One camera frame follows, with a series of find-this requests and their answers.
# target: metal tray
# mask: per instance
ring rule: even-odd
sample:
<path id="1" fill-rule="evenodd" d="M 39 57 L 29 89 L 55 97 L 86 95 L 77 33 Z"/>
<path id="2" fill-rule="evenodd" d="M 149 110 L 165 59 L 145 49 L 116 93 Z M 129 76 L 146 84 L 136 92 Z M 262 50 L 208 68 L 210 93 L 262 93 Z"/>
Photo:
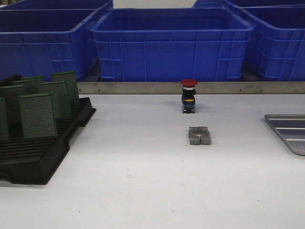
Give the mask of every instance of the metal tray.
<path id="1" fill-rule="evenodd" d="M 267 114 L 265 120 L 292 152 L 305 156 L 305 114 Z"/>

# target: black rack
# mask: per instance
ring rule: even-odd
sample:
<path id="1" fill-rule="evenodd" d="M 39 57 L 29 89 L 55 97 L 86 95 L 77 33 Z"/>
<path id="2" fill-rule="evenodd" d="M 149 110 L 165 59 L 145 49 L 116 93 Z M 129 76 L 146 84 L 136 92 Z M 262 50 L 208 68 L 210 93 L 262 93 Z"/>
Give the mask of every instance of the black rack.
<path id="1" fill-rule="evenodd" d="M 0 86 L 19 78 L 9 77 L 0 81 Z M 79 104 L 72 105 L 71 118 L 56 120 L 56 137 L 16 136 L 0 142 L 0 179 L 17 184 L 47 184 L 70 149 L 69 137 L 79 126 L 86 126 L 95 111 L 90 99 L 82 98 Z"/>

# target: metal strip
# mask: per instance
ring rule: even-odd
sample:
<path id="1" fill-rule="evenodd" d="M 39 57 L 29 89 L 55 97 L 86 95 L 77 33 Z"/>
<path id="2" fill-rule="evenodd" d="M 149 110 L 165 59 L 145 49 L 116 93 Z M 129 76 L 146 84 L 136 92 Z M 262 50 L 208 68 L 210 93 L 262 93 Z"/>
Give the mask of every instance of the metal strip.
<path id="1" fill-rule="evenodd" d="M 305 130 L 302 127 L 276 127 L 277 130 Z"/>
<path id="2" fill-rule="evenodd" d="M 176 83 L 78 83 L 79 94 L 181 94 Z M 200 82 L 197 94 L 304 94 L 305 82 Z"/>
<path id="3" fill-rule="evenodd" d="M 287 141 L 297 141 L 297 142 L 305 142 L 305 139 L 291 139 L 291 138 L 287 138 Z"/>
<path id="4" fill-rule="evenodd" d="M 182 87 L 182 88 L 187 90 L 187 91 L 195 90 L 195 87 Z"/>

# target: white table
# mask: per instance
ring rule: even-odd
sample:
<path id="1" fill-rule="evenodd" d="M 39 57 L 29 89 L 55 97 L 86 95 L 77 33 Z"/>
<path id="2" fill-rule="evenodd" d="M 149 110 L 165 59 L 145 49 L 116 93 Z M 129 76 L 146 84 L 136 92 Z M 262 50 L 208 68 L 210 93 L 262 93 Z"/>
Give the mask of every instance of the white table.
<path id="1" fill-rule="evenodd" d="M 97 112 L 45 186 L 0 181 L 1 229 L 303 229 L 305 157 L 265 114 L 305 95 L 90 95 Z M 191 146 L 189 126 L 210 146 Z"/>

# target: blue plastic crate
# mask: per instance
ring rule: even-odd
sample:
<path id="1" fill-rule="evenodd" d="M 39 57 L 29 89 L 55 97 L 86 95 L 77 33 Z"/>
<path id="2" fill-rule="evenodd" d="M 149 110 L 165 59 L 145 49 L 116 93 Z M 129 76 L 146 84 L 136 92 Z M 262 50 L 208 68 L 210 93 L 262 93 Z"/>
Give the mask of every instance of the blue plastic crate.
<path id="1" fill-rule="evenodd" d="M 0 10 L 0 79 L 75 70 L 79 81 L 98 55 L 96 10 Z"/>
<path id="2" fill-rule="evenodd" d="M 245 8 L 246 62 L 265 81 L 305 81 L 305 8 Z"/>
<path id="3" fill-rule="evenodd" d="M 22 0 L 1 10 L 95 9 L 102 15 L 106 8 L 112 6 L 112 0 Z"/>
<path id="4" fill-rule="evenodd" d="M 193 8 L 222 8 L 223 0 L 197 0 Z"/>
<path id="5" fill-rule="evenodd" d="M 224 6 L 242 16 L 245 7 L 304 7 L 305 0 L 223 0 Z"/>
<path id="6" fill-rule="evenodd" d="M 238 81 L 252 27 L 225 9 L 124 9 L 93 26 L 115 82 Z"/>

